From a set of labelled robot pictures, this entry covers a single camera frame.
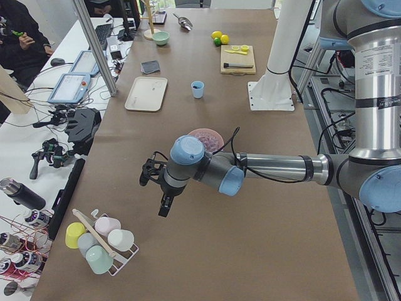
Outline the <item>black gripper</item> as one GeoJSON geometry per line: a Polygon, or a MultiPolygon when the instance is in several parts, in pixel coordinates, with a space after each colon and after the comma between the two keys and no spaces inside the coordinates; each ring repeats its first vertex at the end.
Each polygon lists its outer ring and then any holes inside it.
{"type": "Polygon", "coordinates": [[[173,198],[179,196],[184,191],[187,185],[187,180],[176,180],[169,175],[160,176],[160,187],[163,191],[163,196],[160,202],[158,215],[167,217],[171,209],[173,198]]]}

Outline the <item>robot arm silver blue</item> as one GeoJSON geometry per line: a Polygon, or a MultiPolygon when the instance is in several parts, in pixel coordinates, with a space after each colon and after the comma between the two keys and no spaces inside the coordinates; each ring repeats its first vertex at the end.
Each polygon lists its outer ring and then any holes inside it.
{"type": "Polygon", "coordinates": [[[233,196],[247,172],[283,183],[314,181],[374,210],[400,210],[400,2],[325,1],[321,35],[345,38],[355,50],[355,148],[316,157],[210,153],[184,135],[158,178],[160,216],[190,179],[233,196]]]}

